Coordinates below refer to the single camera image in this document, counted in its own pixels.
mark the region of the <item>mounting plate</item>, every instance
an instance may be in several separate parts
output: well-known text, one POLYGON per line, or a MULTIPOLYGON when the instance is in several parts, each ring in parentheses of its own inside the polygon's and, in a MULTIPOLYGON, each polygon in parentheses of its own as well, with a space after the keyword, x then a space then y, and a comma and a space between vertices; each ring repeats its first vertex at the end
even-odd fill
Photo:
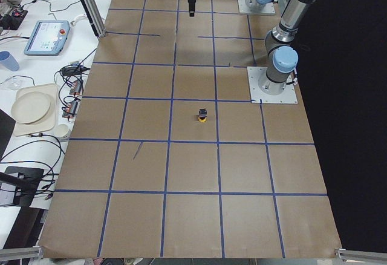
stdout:
POLYGON ((261 103, 261 101, 262 103, 298 103, 294 85, 287 85, 285 90, 277 96, 266 94, 260 89, 258 86, 258 79, 266 72, 266 69, 267 67, 247 67, 252 103, 261 103))
POLYGON ((274 16, 276 14, 273 3, 268 3, 265 6, 262 6, 262 9, 260 10, 255 10, 246 5, 246 0, 238 0, 238 6, 239 12, 245 15, 274 16))

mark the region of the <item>white plate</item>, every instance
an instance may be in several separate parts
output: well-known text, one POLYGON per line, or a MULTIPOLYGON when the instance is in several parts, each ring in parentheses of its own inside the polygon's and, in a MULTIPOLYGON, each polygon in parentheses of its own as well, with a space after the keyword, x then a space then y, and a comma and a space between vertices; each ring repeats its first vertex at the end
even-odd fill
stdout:
POLYGON ((24 94, 11 109, 12 118, 18 123, 33 123, 46 115, 50 109, 50 97, 40 91, 24 94))

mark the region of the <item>black background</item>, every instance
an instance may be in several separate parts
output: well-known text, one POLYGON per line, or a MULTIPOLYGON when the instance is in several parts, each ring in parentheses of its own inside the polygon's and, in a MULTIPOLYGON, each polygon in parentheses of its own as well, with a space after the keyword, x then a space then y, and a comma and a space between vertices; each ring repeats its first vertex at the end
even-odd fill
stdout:
POLYGON ((317 0, 293 44, 337 230, 348 250, 387 252, 386 3, 317 0))

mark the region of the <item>white table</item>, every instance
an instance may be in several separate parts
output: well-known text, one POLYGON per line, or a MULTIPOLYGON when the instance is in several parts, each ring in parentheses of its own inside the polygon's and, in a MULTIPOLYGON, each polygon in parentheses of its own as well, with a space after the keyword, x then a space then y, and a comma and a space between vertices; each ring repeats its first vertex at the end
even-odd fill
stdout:
MULTIPOLYGON (((32 0, 23 0, 22 5, 31 2, 32 0)), ((50 1, 52 10, 59 10, 67 7, 73 2, 79 0, 52 0, 50 1)), ((99 12, 103 19, 106 18, 108 9, 111 3, 111 0, 95 0, 98 6, 99 12)), ((6 31, 3 31, 3 35, 0 38, 8 36, 30 36, 36 21, 38 20, 55 20, 53 15, 49 11, 49 4, 46 2, 38 1, 34 4, 28 4, 24 7, 25 10, 28 10, 28 14, 24 19, 22 25, 16 31, 9 31, 7 34, 6 31)), ((71 22, 77 15, 84 14, 85 11, 82 7, 82 4, 78 2, 77 4, 72 5, 65 11, 60 11, 54 13, 57 20, 67 20, 71 22)), ((9 51, 15 59, 19 62, 20 69, 16 72, 8 71, 3 66, 0 66, 0 82, 3 82, 10 76, 22 75, 30 76, 34 79, 36 85, 43 85, 46 83, 54 82, 54 73, 58 71, 65 65, 68 65, 70 62, 78 61, 85 58, 90 52, 97 47, 98 39, 95 37, 93 30, 87 19, 80 20, 76 23, 75 26, 71 27, 69 37, 67 42, 58 56, 27 56, 23 53, 24 48, 27 44, 26 39, 9 39, 0 41, 0 51, 9 51)), ((90 67, 93 61, 94 53, 83 63, 84 66, 90 67)), ((18 78, 22 80, 21 87, 32 86, 32 81, 27 78, 18 78)), ((57 78, 59 85, 62 84, 62 79, 60 76, 57 78)), ((69 92, 69 88, 63 88, 62 98, 66 96, 69 92)), ((9 90, 7 88, 7 83, 0 86, 0 108, 10 114, 11 107, 15 102, 16 92, 9 90)), ((62 110, 60 109, 61 105, 58 105, 58 124, 66 123, 72 129, 71 123, 67 119, 62 118, 62 110)), ((15 137, 12 136, 7 150, 11 151, 12 149, 28 143, 32 140, 44 139, 44 140, 53 140, 48 138, 29 138, 26 136, 15 137)), ((67 143, 62 142, 62 147, 64 150, 67 148, 67 143)), ((59 155, 59 149, 49 143, 34 143, 26 146, 9 155, 4 161, 20 161, 20 160, 35 160, 42 161, 48 164, 53 164, 57 156, 59 155)), ((55 173, 59 173, 60 167, 62 166, 63 156, 61 157, 60 162, 54 168, 55 173)), ((4 172, 6 167, 9 165, 0 164, 0 171, 4 172)), ((43 168, 42 165, 35 163, 26 163, 25 165, 15 165, 15 166, 28 166, 33 168, 43 168)), ((39 188, 44 186, 47 183, 41 183, 39 188)), ((33 208, 42 208, 48 209, 50 207, 50 200, 45 200, 43 197, 36 197, 31 207, 33 208)), ((7 237, 10 233, 10 230, 15 222, 15 219, 19 213, 20 208, 18 207, 8 207, 0 208, 0 249, 4 247, 4 243, 7 240, 7 237)))

